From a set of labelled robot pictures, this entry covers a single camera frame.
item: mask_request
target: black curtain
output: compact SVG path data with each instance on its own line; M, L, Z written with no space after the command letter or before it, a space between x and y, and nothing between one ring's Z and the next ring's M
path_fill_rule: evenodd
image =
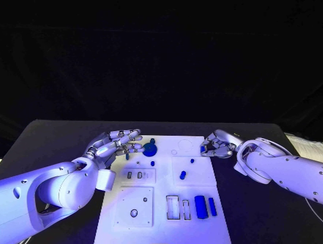
M322 140L323 3L0 3L0 157L35 119L277 123Z

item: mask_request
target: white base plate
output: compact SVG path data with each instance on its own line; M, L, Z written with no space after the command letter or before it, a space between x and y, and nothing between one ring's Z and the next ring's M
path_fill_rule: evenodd
M112 170L117 172L117 176L113 191L106 192L96 243L231 243L218 188L217 185L214 185L214 169L211 159L198 158L201 157L201 144L205 138L197 136L143 137L142 144L150 142L152 138L156 139L158 153L153 157L146 157L143 154L130 154L129 161L126 160L126 156L119 156L112 165ZM195 163L201 163L202 161L207 166L205 168L211 166L211 168L208 168L202 174L204 177L210 177L212 180L204 183L202 186L197 186L197 182L189 181L192 180L194 174L188 174L186 179L192 186L176 186L174 182L172 162L175 161L176 163L178 161L185 160L185 166L182 166L182 169L186 172L189 171L189 173L198 166L189 162L188 167L186 161L189 158L174 159L174 157L195 158ZM156 169L156 183L123 183L123 181L126 181L125 169ZM150 227L132 227L130 224L127 224L129 227L123 227L120 224L116 224L122 215L126 215L126 218L132 218L130 207L125 213L122 210L117 211L120 208L120 201L123 199L122 187L142 187L146 189L152 187L155 189L153 224ZM199 219L197 215L195 197L198 195L205 196L208 204L210 218L204 220ZM166 196L179 196L181 220L168 220ZM215 200L218 216L212 216L211 214L210 197L214 197ZM189 200L192 220L185 220L184 218L184 200Z

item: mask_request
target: black tablecloth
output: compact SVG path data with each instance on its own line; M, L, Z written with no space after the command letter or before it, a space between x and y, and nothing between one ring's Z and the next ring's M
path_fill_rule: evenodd
M297 154L277 125L221 123L158 123L114 121L34 121L0 163L0 179L83 155L103 132L142 129L145 135L208 136L215 129L246 140L263 137ZM323 243L323 223L306 199L274 182L264 185L234 170L235 158L212 158L218 191L233 243ZM96 190L88 205L29 243L94 243L104 192Z

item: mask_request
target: robotic hand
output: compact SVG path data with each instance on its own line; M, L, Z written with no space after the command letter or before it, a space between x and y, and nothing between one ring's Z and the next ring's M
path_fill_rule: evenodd
M293 156L273 141L257 138L244 141L224 130L217 130L201 146L202 156L230 158L237 152L235 170L257 182L272 180L289 191L323 204L323 163Z
M96 188L113 190L116 156L145 151L140 130L103 133L83 157L0 180L0 243L19 243L71 216L90 202ZM38 212L37 195L50 207Z

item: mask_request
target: cable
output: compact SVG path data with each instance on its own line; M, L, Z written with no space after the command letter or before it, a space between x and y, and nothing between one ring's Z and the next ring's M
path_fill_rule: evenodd
M308 201L308 198L306 198L306 202L308 202L309 207L310 207L312 210L313 210L313 207L312 207L312 205L310 205L310 202ZM316 213L315 210L313 210L313 213L315 213L315 215L318 216L318 218L321 219L321 221L323 222L323 220L322 220L322 218L321 218L321 216L318 215L318 213Z

